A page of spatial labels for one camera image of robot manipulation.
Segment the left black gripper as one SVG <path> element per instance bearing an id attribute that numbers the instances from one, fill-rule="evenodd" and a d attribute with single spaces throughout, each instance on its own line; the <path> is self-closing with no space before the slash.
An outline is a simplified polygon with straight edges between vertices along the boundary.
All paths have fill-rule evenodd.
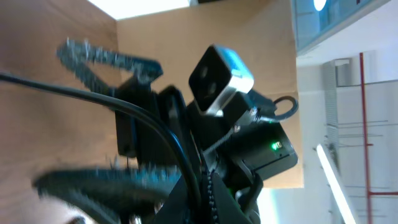
<path id="1" fill-rule="evenodd" d="M 114 95 L 156 120 L 152 127 L 116 111 L 119 154 L 137 158 L 140 165 L 176 165 L 182 175 L 175 167 L 51 170 L 32 181 L 40 197 L 64 201 L 96 223 L 130 223 L 136 217 L 142 223 L 260 223 L 259 176 L 248 192 L 234 198 L 197 151 L 179 90 L 168 86 L 156 93 L 148 83 L 130 79 Z"/>

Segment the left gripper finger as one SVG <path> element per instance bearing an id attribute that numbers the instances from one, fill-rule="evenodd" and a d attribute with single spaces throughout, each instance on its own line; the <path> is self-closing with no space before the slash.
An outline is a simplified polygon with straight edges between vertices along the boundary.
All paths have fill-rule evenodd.
<path id="1" fill-rule="evenodd" d="M 56 55 L 87 89 L 102 95 L 117 95 L 129 88 L 149 88 L 164 73 L 156 60 L 108 50 L 87 40 L 67 39 L 57 48 Z M 130 77 L 119 86 L 111 86 L 98 76 L 101 68 L 111 73 L 127 72 Z"/>

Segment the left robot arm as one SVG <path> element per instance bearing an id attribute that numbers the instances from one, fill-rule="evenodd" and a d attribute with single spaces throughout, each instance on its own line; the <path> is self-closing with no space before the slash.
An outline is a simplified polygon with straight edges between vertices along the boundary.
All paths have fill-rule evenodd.
<path id="1" fill-rule="evenodd" d="M 137 168 L 51 170 L 32 183 L 39 195 L 63 200 L 98 223 L 259 223 L 263 182 L 298 162 L 277 100 L 253 89 L 254 78 L 233 50 L 211 45 L 189 85 L 194 99 L 151 83 L 156 60 L 69 40 L 61 63 L 90 91 L 125 101 L 135 114 L 114 109 L 119 155 Z"/>

